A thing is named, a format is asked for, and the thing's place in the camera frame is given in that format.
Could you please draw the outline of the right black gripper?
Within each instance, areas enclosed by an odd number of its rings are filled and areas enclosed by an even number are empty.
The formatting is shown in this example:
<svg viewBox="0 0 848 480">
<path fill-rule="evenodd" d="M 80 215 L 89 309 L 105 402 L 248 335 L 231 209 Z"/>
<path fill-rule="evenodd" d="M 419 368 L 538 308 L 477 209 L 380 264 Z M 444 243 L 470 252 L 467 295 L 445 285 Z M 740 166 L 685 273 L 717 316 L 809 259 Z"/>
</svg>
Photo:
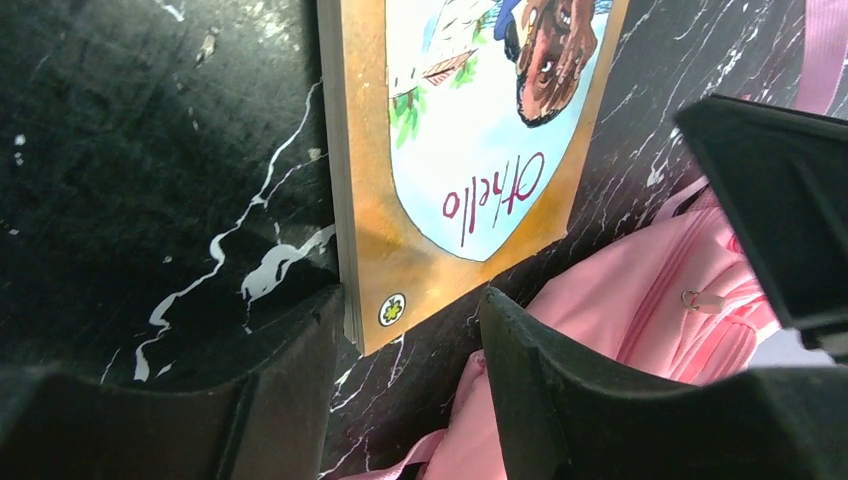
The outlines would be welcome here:
<svg viewBox="0 0 848 480">
<path fill-rule="evenodd" d="M 710 95 L 675 122 L 781 325 L 846 360 L 846 120 Z"/>
</svg>

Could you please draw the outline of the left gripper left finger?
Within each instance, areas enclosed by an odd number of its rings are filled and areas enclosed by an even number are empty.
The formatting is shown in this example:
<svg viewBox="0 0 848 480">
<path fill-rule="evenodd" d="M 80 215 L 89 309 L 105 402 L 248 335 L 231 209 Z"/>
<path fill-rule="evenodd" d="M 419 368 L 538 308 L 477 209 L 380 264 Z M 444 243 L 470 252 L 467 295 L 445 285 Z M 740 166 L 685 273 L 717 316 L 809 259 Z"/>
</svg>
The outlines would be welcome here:
<svg viewBox="0 0 848 480">
<path fill-rule="evenodd" d="M 5 479 L 314 479 L 342 338 L 338 285 L 153 389 L 1 370 Z"/>
</svg>

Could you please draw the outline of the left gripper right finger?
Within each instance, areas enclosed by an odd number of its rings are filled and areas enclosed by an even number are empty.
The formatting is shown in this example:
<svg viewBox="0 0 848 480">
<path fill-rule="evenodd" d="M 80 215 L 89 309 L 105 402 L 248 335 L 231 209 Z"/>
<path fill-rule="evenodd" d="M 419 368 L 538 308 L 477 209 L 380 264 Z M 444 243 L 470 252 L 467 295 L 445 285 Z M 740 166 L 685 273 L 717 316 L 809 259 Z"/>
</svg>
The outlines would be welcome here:
<svg viewBox="0 0 848 480">
<path fill-rule="evenodd" d="M 847 371 L 752 369 L 703 386 L 611 360 L 501 291 L 480 326 L 511 479 L 843 479 Z"/>
</svg>

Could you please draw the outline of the orange thin book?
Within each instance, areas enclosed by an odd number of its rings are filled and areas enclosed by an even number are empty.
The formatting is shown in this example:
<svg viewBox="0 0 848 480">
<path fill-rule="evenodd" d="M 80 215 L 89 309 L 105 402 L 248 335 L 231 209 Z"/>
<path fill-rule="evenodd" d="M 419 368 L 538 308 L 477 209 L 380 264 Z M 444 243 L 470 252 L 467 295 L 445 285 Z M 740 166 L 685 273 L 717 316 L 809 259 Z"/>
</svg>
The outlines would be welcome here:
<svg viewBox="0 0 848 480">
<path fill-rule="evenodd" d="M 625 1 L 322 1 L 347 338 L 370 355 L 564 237 Z"/>
</svg>

